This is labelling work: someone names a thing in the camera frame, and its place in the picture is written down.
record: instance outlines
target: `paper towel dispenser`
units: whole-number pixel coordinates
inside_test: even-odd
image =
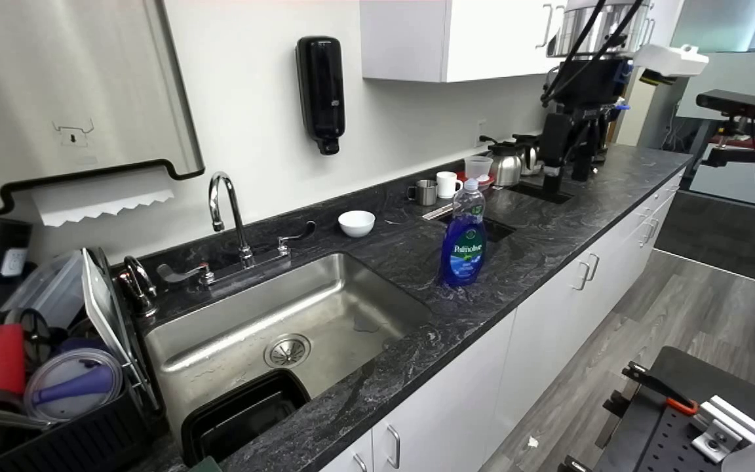
[[[201,174],[162,0],[0,0],[0,212],[141,166]]]

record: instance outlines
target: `black granite countertop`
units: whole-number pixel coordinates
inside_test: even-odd
[[[304,221],[316,221],[316,231],[291,248],[291,266],[342,252],[408,292],[430,315],[416,334],[388,347],[294,418],[236,452],[223,467],[240,472],[319,469],[681,170],[687,160],[687,156],[674,152],[614,147],[594,180],[563,185],[569,199],[561,204],[495,193],[487,199],[487,219],[512,227],[513,235],[487,250],[480,280],[468,288],[445,288],[438,280],[443,227],[422,221],[426,211],[408,203],[408,187],[416,176],[251,227],[255,248],[270,248],[276,235],[298,231]],[[367,240],[346,240],[335,228],[337,212],[354,207],[378,216],[378,227]],[[145,258],[145,266],[190,267],[209,259],[217,267],[234,263],[234,256],[234,236],[224,235]],[[150,330],[219,296],[224,295],[173,288],[159,300],[159,317],[141,321],[141,329]],[[176,465],[173,440],[162,438],[158,450],[137,469]]]

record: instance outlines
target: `black soap dispenser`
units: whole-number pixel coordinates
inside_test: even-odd
[[[333,37],[302,37],[295,56],[307,134],[323,156],[335,156],[346,131],[340,43]]]

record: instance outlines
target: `white bowl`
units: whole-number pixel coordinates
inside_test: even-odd
[[[340,223],[342,235],[350,240],[361,240],[373,235],[375,228],[375,212],[367,212],[367,211],[348,211],[335,221]]]

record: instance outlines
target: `bottle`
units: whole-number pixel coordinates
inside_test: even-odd
[[[439,245],[439,280],[450,288],[477,280],[485,263],[485,198],[468,180],[454,198],[454,219]]]

